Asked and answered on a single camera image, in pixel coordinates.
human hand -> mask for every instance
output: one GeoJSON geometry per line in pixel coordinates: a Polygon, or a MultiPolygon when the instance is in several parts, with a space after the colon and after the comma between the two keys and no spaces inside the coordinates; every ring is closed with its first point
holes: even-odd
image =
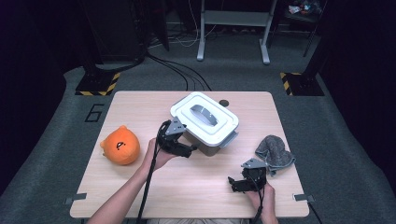
{"type": "MultiPolygon", "coordinates": [[[[152,138],[148,142],[148,151],[146,152],[145,159],[143,159],[142,167],[144,169],[149,170],[149,167],[151,166],[151,161],[154,155],[154,150],[155,150],[155,138],[152,138]]],[[[163,150],[160,150],[158,152],[157,158],[156,158],[156,163],[154,167],[154,171],[160,169],[163,167],[168,161],[176,157],[176,155],[167,153],[163,150]]]]}
{"type": "MultiPolygon", "coordinates": [[[[257,211],[261,203],[259,193],[257,191],[247,191],[245,194],[249,197],[254,209],[257,211]]],[[[267,182],[264,188],[261,189],[261,194],[264,195],[262,200],[262,223],[278,223],[275,214],[275,189],[267,182]]]]}

human arm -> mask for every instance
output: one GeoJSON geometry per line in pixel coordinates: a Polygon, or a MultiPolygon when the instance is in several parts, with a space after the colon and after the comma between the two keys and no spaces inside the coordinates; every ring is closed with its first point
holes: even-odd
{"type": "MultiPolygon", "coordinates": [[[[155,138],[148,142],[148,151],[140,167],[132,177],[93,214],[88,223],[114,224],[121,223],[125,219],[134,199],[146,183],[154,154],[155,142],[155,138]]],[[[160,169],[174,157],[175,155],[160,150],[154,170],[160,169]]]]}
{"type": "MultiPolygon", "coordinates": [[[[275,189],[267,182],[264,188],[261,189],[264,198],[262,200],[262,213],[260,215],[263,224],[277,224],[275,214],[275,189]]],[[[260,197],[257,191],[247,191],[245,194],[249,197],[253,207],[256,211],[260,206],[260,197]]]]}

white plastic container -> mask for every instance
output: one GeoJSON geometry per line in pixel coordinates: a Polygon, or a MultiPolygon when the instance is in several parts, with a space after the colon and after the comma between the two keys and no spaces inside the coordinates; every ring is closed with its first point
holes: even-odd
{"type": "Polygon", "coordinates": [[[183,134],[192,144],[198,144],[206,156],[214,156],[238,135],[239,119],[226,107],[195,91],[171,107],[171,115],[187,125],[183,134]]]}

container lid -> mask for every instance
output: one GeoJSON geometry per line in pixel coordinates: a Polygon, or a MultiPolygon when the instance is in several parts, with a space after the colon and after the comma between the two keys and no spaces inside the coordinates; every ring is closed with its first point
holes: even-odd
{"type": "Polygon", "coordinates": [[[171,107],[173,117],[210,147],[218,146],[238,126],[239,119],[226,107],[195,91],[171,107]]]}

orange ball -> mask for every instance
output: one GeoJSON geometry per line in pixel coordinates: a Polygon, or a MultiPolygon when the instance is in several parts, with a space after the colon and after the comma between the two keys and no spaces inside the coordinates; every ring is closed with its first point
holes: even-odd
{"type": "Polygon", "coordinates": [[[135,161],[140,154],[140,144],[136,135],[125,125],[121,125],[100,143],[104,156],[119,165],[135,161]]]}

